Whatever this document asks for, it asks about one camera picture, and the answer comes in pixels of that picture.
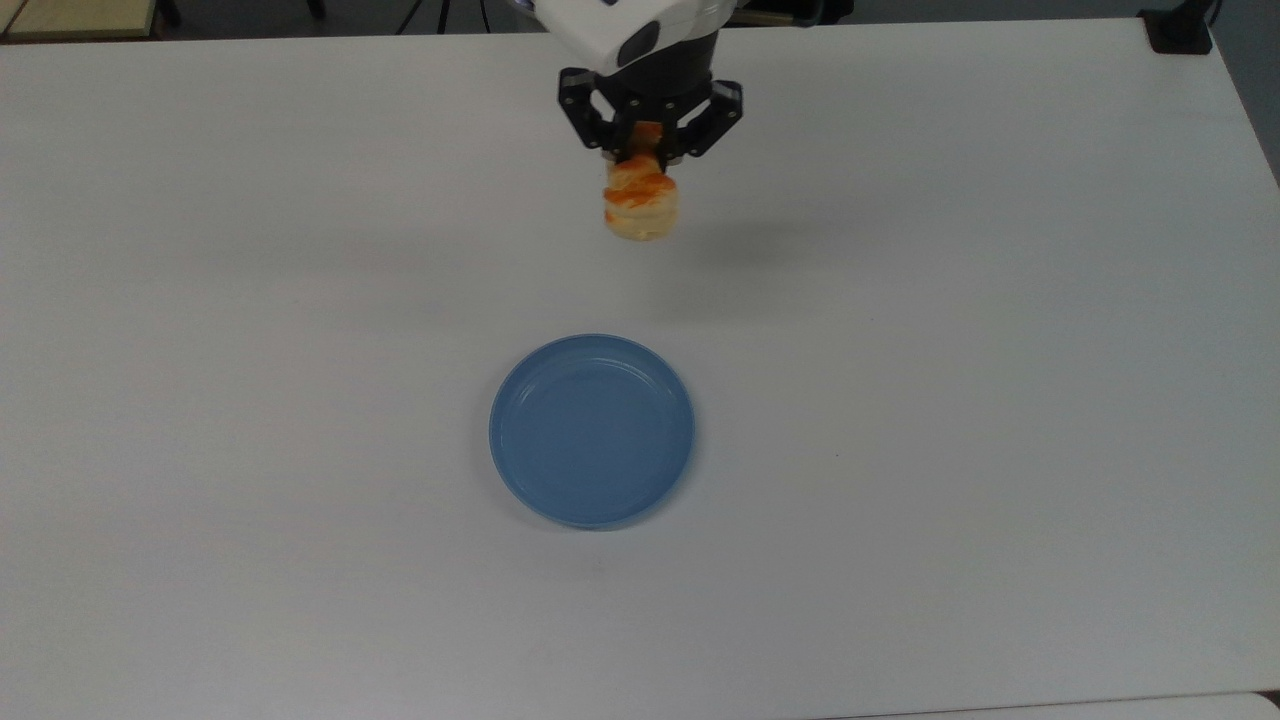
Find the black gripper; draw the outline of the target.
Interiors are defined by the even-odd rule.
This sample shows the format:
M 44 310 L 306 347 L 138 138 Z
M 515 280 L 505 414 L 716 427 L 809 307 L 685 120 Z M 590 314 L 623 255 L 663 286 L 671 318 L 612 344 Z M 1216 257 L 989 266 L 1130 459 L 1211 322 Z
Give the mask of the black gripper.
M 705 156 L 744 115 L 739 82 L 710 79 L 718 31 L 658 47 L 657 29 L 634 31 L 609 50 L 609 74 L 566 67 L 557 102 L 580 143 L 605 160 L 634 154 L 641 122 L 662 123 L 660 160 Z

